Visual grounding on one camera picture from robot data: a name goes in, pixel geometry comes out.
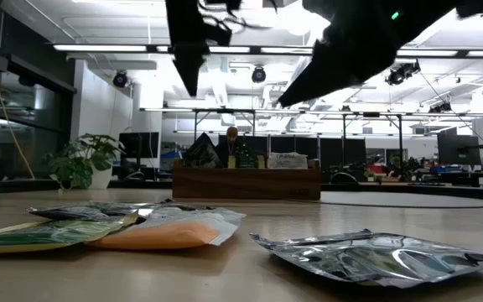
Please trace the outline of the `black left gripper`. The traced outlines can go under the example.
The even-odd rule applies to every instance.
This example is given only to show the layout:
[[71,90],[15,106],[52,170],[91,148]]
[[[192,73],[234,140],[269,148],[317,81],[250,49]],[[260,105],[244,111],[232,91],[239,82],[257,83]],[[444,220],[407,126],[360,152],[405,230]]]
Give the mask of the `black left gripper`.
[[229,45],[232,31],[208,24],[199,10],[199,0],[165,0],[170,44],[174,45],[174,66],[190,96],[196,96],[200,67],[208,46]]

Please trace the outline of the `office desk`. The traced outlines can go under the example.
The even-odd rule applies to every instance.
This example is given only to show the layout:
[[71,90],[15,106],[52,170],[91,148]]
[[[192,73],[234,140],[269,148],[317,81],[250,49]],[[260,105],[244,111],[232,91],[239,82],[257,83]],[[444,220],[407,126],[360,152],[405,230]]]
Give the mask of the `office desk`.
[[467,186],[480,188],[483,172],[414,172],[412,182],[418,184]]

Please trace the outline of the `black room divider panels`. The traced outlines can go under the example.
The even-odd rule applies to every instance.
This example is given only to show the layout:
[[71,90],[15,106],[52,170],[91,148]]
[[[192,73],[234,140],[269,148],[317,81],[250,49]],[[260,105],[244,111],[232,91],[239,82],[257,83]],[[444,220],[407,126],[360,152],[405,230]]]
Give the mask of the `black room divider panels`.
[[306,138],[294,136],[239,136],[234,144],[228,143],[226,135],[219,136],[216,152],[221,162],[228,165],[230,156],[240,158],[239,153],[247,151],[250,159],[257,160],[269,153],[305,155],[307,160],[317,159],[321,169],[331,166],[364,164],[366,162],[366,142],[364,139]]

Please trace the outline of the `person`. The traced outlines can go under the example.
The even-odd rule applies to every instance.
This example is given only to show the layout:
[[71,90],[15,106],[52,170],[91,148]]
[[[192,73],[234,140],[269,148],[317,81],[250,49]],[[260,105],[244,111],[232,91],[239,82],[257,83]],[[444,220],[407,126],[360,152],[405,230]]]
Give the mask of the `person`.
[[216,145],[216,153],[225,168],[228,167],[229,158],[231,156],[234,159],[237,158],[238,149],[240,146],[241,144],[238,140],[238,129],[236,127],[229,127],[226,131],[226,140]]

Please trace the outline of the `dark green tea packet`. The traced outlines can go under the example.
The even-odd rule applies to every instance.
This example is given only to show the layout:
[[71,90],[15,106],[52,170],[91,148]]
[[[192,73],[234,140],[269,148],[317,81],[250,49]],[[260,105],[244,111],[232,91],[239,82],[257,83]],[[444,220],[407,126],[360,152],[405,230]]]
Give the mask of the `dark green tea packet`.
[[74,219],[101,220],[111,216],[126,216],[138,213],[140,210],[152,210],[153,208],[154,204],[87,201],[45,208],[29,207],[27,212],[35,216],[56,221]]

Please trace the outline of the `large silver foil pouch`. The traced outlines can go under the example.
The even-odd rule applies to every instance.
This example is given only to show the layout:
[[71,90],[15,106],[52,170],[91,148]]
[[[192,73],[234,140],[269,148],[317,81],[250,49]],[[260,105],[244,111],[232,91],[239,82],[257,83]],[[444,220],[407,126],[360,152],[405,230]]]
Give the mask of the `large silver foil pouch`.
[[251,239],[287,263],[334,281],[409,289],[483,270],[483,253],[405,235],[359,232]]

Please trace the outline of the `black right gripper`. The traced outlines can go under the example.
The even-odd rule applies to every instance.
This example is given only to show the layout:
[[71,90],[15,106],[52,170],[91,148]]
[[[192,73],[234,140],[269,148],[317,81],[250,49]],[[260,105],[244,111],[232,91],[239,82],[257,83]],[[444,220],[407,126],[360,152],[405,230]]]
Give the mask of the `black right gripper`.
[[358,86],[389,67],[397,47],[376,41],[373,46],[322,44],[392,19],[397,0],[304,0],[304,9],[330,22],[314,46],[310,63],[278,98],[282,107]]

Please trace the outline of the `green potted plant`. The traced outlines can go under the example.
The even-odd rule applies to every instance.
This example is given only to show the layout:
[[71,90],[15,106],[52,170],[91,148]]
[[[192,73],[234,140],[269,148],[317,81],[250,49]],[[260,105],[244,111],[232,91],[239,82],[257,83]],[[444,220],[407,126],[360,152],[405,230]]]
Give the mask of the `green potted plant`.
[[49,177],[62,190],[90,189],[95,172],[109,170],[124,146],[109,135],[86,133],[70,140],[60,151],[47,153]]

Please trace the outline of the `black computer monitor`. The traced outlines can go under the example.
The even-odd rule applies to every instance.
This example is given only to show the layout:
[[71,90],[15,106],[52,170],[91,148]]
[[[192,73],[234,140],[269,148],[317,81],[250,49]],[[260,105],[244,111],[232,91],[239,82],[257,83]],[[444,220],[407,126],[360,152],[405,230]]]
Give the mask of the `black computer monitor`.
[[123,155],[132,159],[158,157],[159,133],[120,133]]

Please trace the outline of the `black metal rig frame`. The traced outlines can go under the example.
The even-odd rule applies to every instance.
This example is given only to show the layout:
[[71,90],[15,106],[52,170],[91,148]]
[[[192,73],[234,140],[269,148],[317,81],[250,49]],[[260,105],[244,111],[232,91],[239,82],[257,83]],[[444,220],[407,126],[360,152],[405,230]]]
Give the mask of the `black metal rig frame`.
[[[395,112],[340,112],[342,116],[342,136],[341,136],[341,152],[342,152],[342,164],[346,164],[346,156],[345,156],[345,141],[346,141],[346,117],[352,115],[354,117],[366,117],[366,118],[376,118],[376,117],[385,117],[395,128],[398,129],[398,137],[399,137],[399,168],[403,170],[403,115],[405,113],[395,113]],[[391,117],[395,117],[398,122],[395,123]]]
[[[194,139],[195,139],[195,140],[196,140],[196,139],[199,137],[199,136],[196,136],[196,134],[197,134],[197,130],[198,130],[198,126],[199,126],[199,123],[200,123],[200,119],[199,119],[199,113],[197,112],[197,113],[195,114],[195,120],[194,120]],[[239,129],[238,129],[238,140],[240,141],[240,143],[243,143],[243,142],[242,142],[242,139],[241,139],[241,135],[240,135],[240,131],[239,131]]]

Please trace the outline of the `long ceiling light strip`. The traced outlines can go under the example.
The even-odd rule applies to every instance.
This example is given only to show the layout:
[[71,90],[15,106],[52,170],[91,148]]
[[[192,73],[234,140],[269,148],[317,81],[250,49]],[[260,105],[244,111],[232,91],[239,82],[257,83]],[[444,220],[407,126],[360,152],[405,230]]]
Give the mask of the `long ceiling light strip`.
[[[131,54],[173,54],[172,46],[161,44],[54,44],[54,49],[67,53],[131,53]],[[295,46],[209,46],[210,54],[218,55],[294,55],[309,56],[310,47]],[[483,49],[430,49],[402,48],[399,58],[456,58],[483,60]]]

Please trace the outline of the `black monitor on arm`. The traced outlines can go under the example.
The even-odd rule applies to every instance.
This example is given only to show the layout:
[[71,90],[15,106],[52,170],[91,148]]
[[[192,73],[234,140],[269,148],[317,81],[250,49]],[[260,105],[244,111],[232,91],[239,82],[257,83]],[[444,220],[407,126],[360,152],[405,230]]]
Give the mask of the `black monitor on arm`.
[[475,136],[438,134],[441,164],[480,165],[479,139]]

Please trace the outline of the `grey round mat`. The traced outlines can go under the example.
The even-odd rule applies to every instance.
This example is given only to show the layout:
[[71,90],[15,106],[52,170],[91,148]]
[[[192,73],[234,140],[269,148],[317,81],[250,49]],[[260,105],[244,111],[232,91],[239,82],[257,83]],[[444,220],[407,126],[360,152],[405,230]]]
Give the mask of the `grey round mat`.
[[483,208],[483,200],[447,195],[383,192],[323,192],[320,202],[344,206]]

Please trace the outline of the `dark wooden tea organizer box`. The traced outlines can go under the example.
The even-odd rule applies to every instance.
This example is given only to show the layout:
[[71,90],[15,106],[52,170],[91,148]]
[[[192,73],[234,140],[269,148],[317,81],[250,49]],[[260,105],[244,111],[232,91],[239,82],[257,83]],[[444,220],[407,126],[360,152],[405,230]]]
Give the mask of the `dark wooden tea organizer box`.
[[173,169],[175,199],[319,200],[319,162],[307,169]]

